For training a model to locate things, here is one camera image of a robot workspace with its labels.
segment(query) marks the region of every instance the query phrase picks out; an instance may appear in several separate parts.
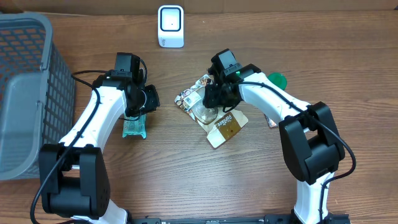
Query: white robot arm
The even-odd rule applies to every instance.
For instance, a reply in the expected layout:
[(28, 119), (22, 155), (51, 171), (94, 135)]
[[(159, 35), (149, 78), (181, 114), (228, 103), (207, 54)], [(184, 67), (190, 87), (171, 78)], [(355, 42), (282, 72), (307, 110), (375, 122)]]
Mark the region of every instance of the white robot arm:
[[(215, 83), (206, 86), (203, 104), (207, 108), (224, 106), (225, 112), (226, 107), (245, 101), (279, 124), (285, 163), (297, 179), (294, 215), (304, 224), (319, 223), (321, 216), (324, 220), (328, 216), (328, 183), (345, 156), (341, 143), (318, 125), (324, 124), (338, 136), (330, 109), (322, 102), (310, 105), (290, 96), (253, 64), (243, 67), (229, 49), (216, 54), (211, 62), (208, 73)], [(305, 133), (315, 130), (318, 135), (307, 140)]]
[[(252, 75), (246, 77), (244, 82), (258, 82), (266, 84), (271, 88), (278, 91), (289, 101), (298, 106), (301, 110), (306, 110), (307, 106), (310, 105), (307, 102), (298, 100), (293, 96), (290, 96), (285, 91), (281, 90), (275, 86), (271, 81), (268, 80), (266, 75), (262, 72), (253, 73)], [(283, 121), (287, 116), (295, 116), (300, 112), (291, 108), (285, 101), (281, 100), (274, 92), (267, 88), (263, 88), (258, 85), (239, 85), (239, 92), (241, 93), (241, 98), (246, 103), (249, 103), (256, 108), (259, 108), (265, 115), (270, 117), (275, 123)], [(318, 223), (320, 221), (319, 216), (319, 203), (322, 184), (333, 177), (332, 173), (327, 173), (317, 179), (317, 181), (310, 185), (304, 181), (297, 181), (297, 201), (294, 206), (294, 213), (297, 218), (304, 224)], [(323, 198), (323, 218), (328, 215), (328, 210), (326, 209), (326, 202), (328, 198), (328, 188), (325, 190)]]
[[(139, 69), (140, 63), (145, 72)], [(34, 224), (38, 223), (34, 207), (40, 194), (45, 212), (72, 217), (76, 223), (125, 224), (131, 219), (128, 211), (110, 200), (102, 153), (121, 115), (138, 117), (160, 106), (155, 86), (144, 86), (146, 71), (139, 57), (118, 53), (115, 69), (104, 72), (92, 85), (72, 76), (92, 87), (92, 96), (72, 130), (58, 144), (45, 144), (39, 152), (42, 185), (30, 211)], [(63, 172), (70, 169), (79, 169), (80, 177), (64, 177)]]

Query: wood grain surface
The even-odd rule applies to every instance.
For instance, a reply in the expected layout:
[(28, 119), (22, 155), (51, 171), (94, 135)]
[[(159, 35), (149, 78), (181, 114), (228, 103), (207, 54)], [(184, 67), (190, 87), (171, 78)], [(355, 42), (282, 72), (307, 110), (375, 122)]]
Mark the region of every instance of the wood grain surface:
[[(279, 131), (267, 127), (259, 110), (241, 103), (248, 124), (214, 150), (202, 128), (174, 105), (175, 96), (206, 73), (210, 58), (230, 48), (243, 65), (282, 72), (291, 95), (330, 106), (358, 166), (331, 184), (329, 210), (349, 213), (353, 223), (397, 223), (397, 11), (187, 14), (182, 49), (159, 47), (157, 16), (50, 20), (53, 40), (74, 72), (111, 69), (116, 52), (132, 52), (148, 66), (161, 107), (147, 116), (147, 139), (123, 139), (118, 121), (104, 150), (111, 198), (134, 217), (253, 217), (293, 208), (296, 182)], [(90, 94), (77, 84), (76, 118)], [(343, 160), (337, 173), (350, 166)], [(29, 223), (38, 187), (38, 180), (1, 182), (0, 223)], [(62, 220), (45, 214), (41, 203), (36, 216), (42, 223)]]

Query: small teal object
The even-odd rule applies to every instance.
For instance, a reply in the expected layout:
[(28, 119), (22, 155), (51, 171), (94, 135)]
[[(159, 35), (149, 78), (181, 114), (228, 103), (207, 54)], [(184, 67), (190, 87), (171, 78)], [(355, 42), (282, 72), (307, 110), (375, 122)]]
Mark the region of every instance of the small teal object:
[(275, 86), (279, 87), (281, 90), (285, 90), (287, 86), (287, 80), (284, 75), (279, 72), (274, 72), (268, 75), (269, 81), (271, 81)]
[[(133, 117), (126, 117), (125, 119), (137, 119)], [(145, 130), (145, 121), (147, 115), (142, 115), (137, 121), (123, 121), (123, 137), (132, 135), (141, 135), (143, 139), (147, 137), (147, 131)]]

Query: gray plastic basket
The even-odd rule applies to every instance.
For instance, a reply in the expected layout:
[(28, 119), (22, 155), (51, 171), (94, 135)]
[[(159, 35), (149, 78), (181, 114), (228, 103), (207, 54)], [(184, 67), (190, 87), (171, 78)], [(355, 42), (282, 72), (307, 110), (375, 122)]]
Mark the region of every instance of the gray plastic basket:
[(72, 128), (75, 82), (38, 13), (0, 14), (0, 180), (39, 177), (37, 155)]

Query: black cable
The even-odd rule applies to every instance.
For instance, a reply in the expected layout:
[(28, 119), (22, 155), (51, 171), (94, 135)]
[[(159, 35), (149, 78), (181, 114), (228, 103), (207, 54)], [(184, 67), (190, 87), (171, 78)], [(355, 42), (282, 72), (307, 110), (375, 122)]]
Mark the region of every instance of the black cable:
[(57, 224), (71, 224), (71, 223), (90, 223), (88, 220), (68, 220)]
[(237, 107), (238, 104), (239, 104), (239, 103), (236, 103), (235, 105), (233, 105), (233, 106), (232, 106), (230, 109), (228, 109), (228, 110), (225, 110), (226, 107), (224, 106), (224, 107), (223, 107), (223, 112), (224, 112), (224, 113), (228, 113), (228, 112), (232, 111), (233, 109), (235, 109), (235, 107)]
[[(49, 174), (46, 176), (46, 178), (44, 179), (43, 183), (41, 184), (39, 190), (37, 191), (33, 201), (32, 201), (32, 205), (30, 206), (30, 220), (32, 221), (33, 224), (40, 224), (35, 217), (35, 208), (36, 208), (36, 204), (37, 201), (39, 200), (40, 195), (42, 194), (42, 191), (46, 185), (46, 183), (49, 181), (50, 176), (54, 173), (54, 171), (58, 168), (61, 167), (65, 157), (67, 156), (67, 154), (69, 153), (69, 151), (72, 149), (73, 145), (77, 142), (77, 140), (79, 140), (79, 138), (81, 137), (81, 135), (83, 134), (84, 130), (87, 128), (87, 126), (89, 125), (90, 121), (93, 119), (100, 103), (101, 103), (101, 97), (100, 97), (100, 93), (98, 92), (98, 90), (90, 83), (83, 81), (77, 77), (75, 77), (75, 75), (78, 74), (82, 74), (82, 73), (91, 73), (91, 72), (98, 72), (98, 73), (106, 73), (107, 71), (102, 71), (102, 70), (85, 70), (85, 71), (80, 71), (80, 72), (75, 72), (73, 74), (71, 74), (71, 77), (82, 83), (85, 84), (86, 86), (90, 87), (91, 89), (93, 89), (93, 91), (95, 92), (95, 94), (97, 95), (97, 101), (95, 103), (95, 107), (93, 109), (93, 112), (91, 112), (90, 116), (88, 117), (87, 121), (84, 123), (84, 125), (81, 127), (80, 131), (77, 132), (75, 138), (72, 140), (72, 142), (69, 144), (69, 146), (66, 148), (65, 152), (60, 156), (60, 158), (58, 159), (58, 161), (55, 163), (55, 165), (52, 167), (51, 171), (49, 172)], [(69, 220), (69, 221), (74, 221), (75, 223), (81, 223), (80, 220)]]
[(336, 133), (334, 133), (331, 129), (329, 129), (328, 127), (326, 127), (323, 123), (321, 123), (319, 120), (317, 120), (316, 118), (314, 118), (313, 116), (310, 116), (306, 111), (301, 110), (298, 106), (296, 106), (293, 102), (289, 101), (286, 97), (284, 97), (281, 93), (279, 93), (277, 90), (275, 90), (273, 87), (266, 85), (265, 83), (258, 83), (258, 82), (239, 82), (236, 83), (235, 85), (258, 85), (264, 88), (267, 88), (269, 90), (271, 90), (273, 93), (275, 93), (277, 96), (279, 96), (283, 101), (285, 101), (289, 106), (291, 106), (293, 109), (297, 110), (298, 112), (304, 113), (305, 115), (307, 115), (312, 121), (314, 121), (318, 126), (320, 126), (323, 130), (328, 131), (331, 135), (333, 135), (340, 143), (342, 143), (342, 145), (346, 148), (349, 156), (351, 156), (351, 160), (353, 161), (353, 165), (351, 166), (351, 169), (347, 172), (345, 172), (344, 174), (341, 175), (337, 175), (336, 177), (332, 177), (328, 180), (326, 180), (323, 184), (322, 184), (322, 189), (321, 189), (321, 198), (320, 198), (320, 204), (319, 204), (319, 216), (320, 216), (320, 223), (323, 223), (323, 218), (322, 218), (322, 207), (323, 207), (323, 196), (325, 194), (325, 189), (326, 186), (334, 181), (334, 180), (338, 180), (341, 178), (344, 178), (350, 174), (352, 174), (355, 170), (356, 167), (356, 158), (354, 155), (354, 152), (352, 151), (352, 149), (347, 145), (347, 143), (341, 139)]
[(134, 120), (130, 120), (130, 119), (126, 119), (126, 118), (118, 118), (118, 119), (123, 120), (123, 121), (138, 121), (140, 118), (141, 117), (138, 117), (137, 119), (134, 119)]

